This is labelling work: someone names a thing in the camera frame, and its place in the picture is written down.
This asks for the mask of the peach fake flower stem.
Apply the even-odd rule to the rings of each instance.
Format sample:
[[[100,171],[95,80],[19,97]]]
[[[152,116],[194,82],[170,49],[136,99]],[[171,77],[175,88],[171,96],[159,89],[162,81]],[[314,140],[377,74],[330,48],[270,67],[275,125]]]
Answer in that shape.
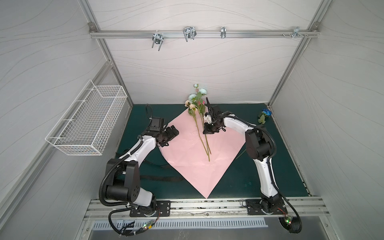
[[[204,101],[203,100],[198,100],[196,102],[196,101],[186,100],[185,107],[188,109],[188,114],[194,120],[199,140],[200,140],[200,142],[203,145],[205,153],[206,153],[206,155],[208,157],[208,161],[210,161],[211,158],[210,158],[209,145],[208,145],[207,140],[205,142],[203,141],[203,138],[202,138],[202,135],[201,135],[201,130],[200,130],[200,127],[199,127],[199,121],[198,121],[198,117],[200,117],[202,126],[204,126],[204,113],[205,113],[205,109],[206,109],[206,107],[204,105]]]

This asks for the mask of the pink purple wrapping paper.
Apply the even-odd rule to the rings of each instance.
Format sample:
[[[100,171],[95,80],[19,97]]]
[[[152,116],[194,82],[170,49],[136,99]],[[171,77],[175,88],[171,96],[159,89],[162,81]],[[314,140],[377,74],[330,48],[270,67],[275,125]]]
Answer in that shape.
[[[202,123],[198,117],[203,141]],[[174,118],[170,126],[175,126],[179,135],[160,148],[165,160],[175,168],[204,198],[208,198],[232,161],[245,144],[245,136],[231,128],[225,132],[208,135],[211,160],[199,140],[193,118],[183,111]]]

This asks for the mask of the blue fake flower stem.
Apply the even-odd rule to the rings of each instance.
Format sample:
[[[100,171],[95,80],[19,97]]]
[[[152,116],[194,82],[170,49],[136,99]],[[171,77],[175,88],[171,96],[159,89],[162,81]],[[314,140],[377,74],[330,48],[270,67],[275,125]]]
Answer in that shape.
[[[270,110],[263,109],[258,116],[260,126],[245,132],[246,152],[250,158],[260,162],[263,162],[265,158],[271,156],[275,150],[271,135],[266,128],[263,127],[266,119],[270,117],[271,114]]]

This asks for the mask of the mint fake flower stem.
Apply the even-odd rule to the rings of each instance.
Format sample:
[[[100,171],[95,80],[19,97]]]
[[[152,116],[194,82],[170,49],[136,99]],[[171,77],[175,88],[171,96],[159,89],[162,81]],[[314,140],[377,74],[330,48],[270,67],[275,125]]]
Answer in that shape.
[[[203,116],[206,112],[206,102],[204,97],[208,94],[207,90],[200,88],[199,84],[194,84],[195,93],[188,96],[185,105],[190,113],[199,113]]]

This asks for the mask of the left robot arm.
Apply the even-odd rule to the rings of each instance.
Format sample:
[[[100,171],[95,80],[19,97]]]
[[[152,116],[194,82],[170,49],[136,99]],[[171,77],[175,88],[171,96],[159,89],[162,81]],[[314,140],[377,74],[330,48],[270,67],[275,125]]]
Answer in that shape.
[[[131,205],[151,207],[155,197],[141,187],[140,165],[156,147],[167,147],[179,135],[175,126],[159,131],[148,130],[136,144],[117,159],[110,159],[99,187],[99,200],[107,207]]]

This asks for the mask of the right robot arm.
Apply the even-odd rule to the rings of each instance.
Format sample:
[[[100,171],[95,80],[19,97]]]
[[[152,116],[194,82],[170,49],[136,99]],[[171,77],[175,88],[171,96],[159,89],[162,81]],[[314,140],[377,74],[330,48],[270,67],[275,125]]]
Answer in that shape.
[[[246,152],[255,162],[261,184],[260,205],[264,207],[264,211],[272,212],[277,205],[284,202],[272,168],[272,158],[277,151],[276,142],[265,128],[242,120],[231,112],[222,112],[219,106],[208,103],[207,107],[205,117],[208,119],[204,123],[203,133],[215,134],[231,128],[245,136]]]

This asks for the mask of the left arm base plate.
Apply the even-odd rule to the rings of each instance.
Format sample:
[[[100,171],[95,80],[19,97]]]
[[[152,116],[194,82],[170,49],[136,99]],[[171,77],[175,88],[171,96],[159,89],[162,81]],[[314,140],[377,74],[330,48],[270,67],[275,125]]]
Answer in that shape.
[[[169,217],[171,211],[170,201],[153,200],[148,207],[139,206],[130,211],[130,217],[150,218]]]

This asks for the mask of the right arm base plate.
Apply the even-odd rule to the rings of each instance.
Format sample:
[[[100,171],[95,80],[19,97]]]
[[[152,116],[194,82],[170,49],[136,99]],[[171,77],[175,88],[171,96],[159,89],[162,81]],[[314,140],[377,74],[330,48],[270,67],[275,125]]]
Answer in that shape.
[[[284,215],[287,214],[287,208],[282,199],[247,199],[245,207],[248,215]]]

